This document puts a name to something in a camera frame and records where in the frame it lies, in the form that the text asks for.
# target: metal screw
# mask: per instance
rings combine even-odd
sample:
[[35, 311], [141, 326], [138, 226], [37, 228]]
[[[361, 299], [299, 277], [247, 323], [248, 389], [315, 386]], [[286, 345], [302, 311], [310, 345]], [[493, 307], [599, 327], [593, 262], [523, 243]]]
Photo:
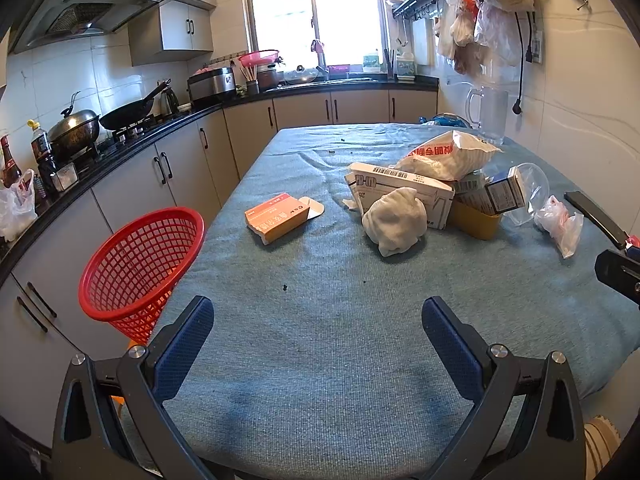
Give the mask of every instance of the metal screw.
[[76, 354], [71, 358], [71, 364], [78, 366], [84, 363], [84, 354]]
[[141, 358], [146, 352], [146, 348], [142, 345], [135, 345], [129, 348], [129, 357], [133, 357], [134, 359]]
[[509, 355], [509, 351], [505, 345], [493, 345], [491, 347], [491, 353], [494, 357], [499, 358], [507, 357], [507, 355]]
[[562, 352], [559, 352], [558, 350], [551, 354], [551, 358], [559, 365], [566, 361], [566, 357], [564, 357], [564, 354]]

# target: blue tablecloth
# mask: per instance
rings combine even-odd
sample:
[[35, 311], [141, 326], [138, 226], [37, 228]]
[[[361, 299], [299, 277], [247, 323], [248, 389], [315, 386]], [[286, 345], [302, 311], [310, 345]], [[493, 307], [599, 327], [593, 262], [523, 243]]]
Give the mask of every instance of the blue tablecloth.
[[[380, 256], [342, 204], [347, 166], [394, 163], [444, 131], [283, 130], [249, 170], [156, 327], [196, 294], [214, 303], [212, 333], [164, 404], [199, 456], [273, 480], [396, 479], [427, 469], [470, 409], [422, 330], [422, 302], [432, 295], [489, 343], [536, 358], [564, 352], [581, 397], [639, 346], [638, 307], [596, 280], [596, 256], [612, 245], [587, 220], [568, 260], [533, 222], [517, 228], [506, 219], [489, 242], [429, 229], [407, 253]], [[502, 148], [489, 174], [535, 162], [561, 200], [576, 189], [525, 148], [509, 140]], [[244, 212], [283, 191], [318, 200], [324, 214], [263, 246]]]

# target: red bottle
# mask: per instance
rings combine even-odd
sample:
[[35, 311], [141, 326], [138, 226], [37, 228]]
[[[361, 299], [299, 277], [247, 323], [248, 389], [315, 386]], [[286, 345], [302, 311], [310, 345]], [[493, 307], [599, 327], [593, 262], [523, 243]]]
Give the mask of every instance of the red bottle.
[[22, 176], [22, 172], [18, 165], [15, 163], [14, 156], [9, 150], [9, 136], [5, 135], [0, 139], [0, 145], [2, 146], [2, 155], [4, 156], [4, 171], [2, 172], [2, 180], [4, 181], [4, 187], [11, 187]]

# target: barcode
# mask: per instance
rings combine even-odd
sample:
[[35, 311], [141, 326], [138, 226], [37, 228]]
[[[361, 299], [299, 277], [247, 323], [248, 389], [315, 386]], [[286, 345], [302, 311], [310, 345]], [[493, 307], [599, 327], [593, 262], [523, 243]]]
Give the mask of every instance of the barcode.
[[477, 180], [463, 180], [462, 182], [456, 182], [455, 185], [457, 193], [466, 193], [468, 191], [475, 191], [478, 189]]
[[373, 173], [382, 173], [383, 175], [398, 176], [400, 178], [407, 178], [409, 176], [407, 173], [403, 173], [402, 171], [388, 170], [387, 168], [379, 167], [373, 168]]

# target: yellow container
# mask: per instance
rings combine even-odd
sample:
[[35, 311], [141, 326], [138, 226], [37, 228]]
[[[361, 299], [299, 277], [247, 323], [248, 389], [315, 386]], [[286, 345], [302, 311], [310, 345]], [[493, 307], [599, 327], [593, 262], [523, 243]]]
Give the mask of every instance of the yellow container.
[[449, 219], [447, 223], [453, 225], [479, 240], [491, 240], [495, 236], [495, 232], [500, 225], [502, 215], [485, 215], [478, 209], [473, 209], [458, 200], [451, 204]]

